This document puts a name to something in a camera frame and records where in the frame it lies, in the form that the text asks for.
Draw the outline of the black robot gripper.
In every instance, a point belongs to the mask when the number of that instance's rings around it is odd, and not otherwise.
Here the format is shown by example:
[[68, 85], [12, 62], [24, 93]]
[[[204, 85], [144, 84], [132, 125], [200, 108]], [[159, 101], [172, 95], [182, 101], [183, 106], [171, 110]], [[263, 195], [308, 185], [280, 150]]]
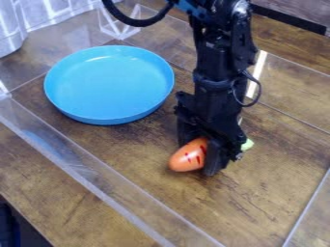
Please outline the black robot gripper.
[[[178, 104], [174, 109], [176, 115], [178, 144], [183, 147], [198, 138], [207, 139], [202, 128], [211, 132], [224, 133], [230, 140], [235, 140], [224, 122], [238, 121], [240, 105], [234, 96], [234, 83], [231, 81], [202, 81], [195, 83], [195, 93], [175, 94]], [[211, 177], [227, 168], [231, 161], [240, 158], [239, 145], [224, 140], [207, 141], [206, 157], [202, 173]]]

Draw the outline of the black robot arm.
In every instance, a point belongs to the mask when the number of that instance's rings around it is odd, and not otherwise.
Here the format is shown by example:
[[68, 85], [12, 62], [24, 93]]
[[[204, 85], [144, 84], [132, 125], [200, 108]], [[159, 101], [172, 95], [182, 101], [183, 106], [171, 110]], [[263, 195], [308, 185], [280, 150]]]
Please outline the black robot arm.
[[202, 172], [223, 170], [242, 156], [247, 137], [238, 124], [258, 48], [251, 39], [250, 0], [174, 0], [190, 18], [198, 54], [195, 92], [176, 94], [178, 142], [206, 139]]

